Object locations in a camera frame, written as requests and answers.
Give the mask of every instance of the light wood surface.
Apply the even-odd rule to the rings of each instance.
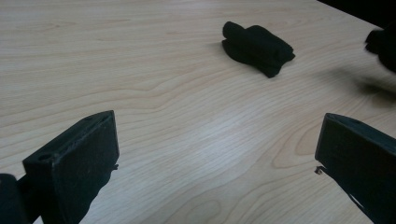
[[[223,51],[226,21],[296,58],[272,79]],[[3,0],[0,172],[113,109],[120,169],[81,223],[370,223],[314,159],[326,112],[396,136],[375,27],[314,0]]]

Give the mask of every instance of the table surface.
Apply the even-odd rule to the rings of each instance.
[[[296,58],[271,79],[233,61],[226,21]],[[374,28],[314,0],[4,0],[1,173],[114,110],[120,169],[81,223],[370,223],[314,153],[327,112],[396,136],[394,97],[363,84],[393,78]]]

